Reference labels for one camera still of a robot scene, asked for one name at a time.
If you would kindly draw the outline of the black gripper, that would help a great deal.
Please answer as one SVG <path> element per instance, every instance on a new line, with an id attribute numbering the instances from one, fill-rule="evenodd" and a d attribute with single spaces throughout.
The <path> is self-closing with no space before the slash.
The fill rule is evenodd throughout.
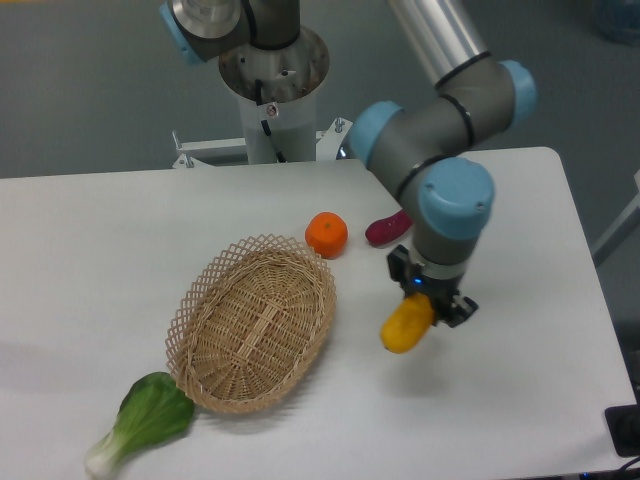
<path id="1" fill-rule="evenodd" d="M 420 293 L 428 297 L 435 310 L 435 323 L 456 328 L 478 310 L 478 304 L 459 294 L 459 284 L 468 262 L 439 265 L 412 260 L 408 249 L 399 244 L 386 256 L 391 280 L 399 285 L 403 297 Z"/>

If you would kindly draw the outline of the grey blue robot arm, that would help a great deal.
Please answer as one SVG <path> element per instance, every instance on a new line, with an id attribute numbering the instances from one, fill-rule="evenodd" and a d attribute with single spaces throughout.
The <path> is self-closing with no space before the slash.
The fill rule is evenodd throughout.
<path id="1" fill-rule="evenodd" d="M 388 255 L 406 295 L 426 296 L 438 321 L 476 311 L 460 282 L 487 224 L 495 187 L 464 153 L 521 122 L 536 106 L 529 71 L 496 61 L 458 1 L 394 1 L 391 9 L 436 98 L 417 112 L 391 101 L 363 111 L 341 150 L 359 159 L 413 224 L 409 246 Z M 252 164 L 316 159 L 314 93 L 326 79 L 323 40 L 296 1 L 166 1 L 161 18 L 191 64 L 216 60 L 239 102 Z"/>

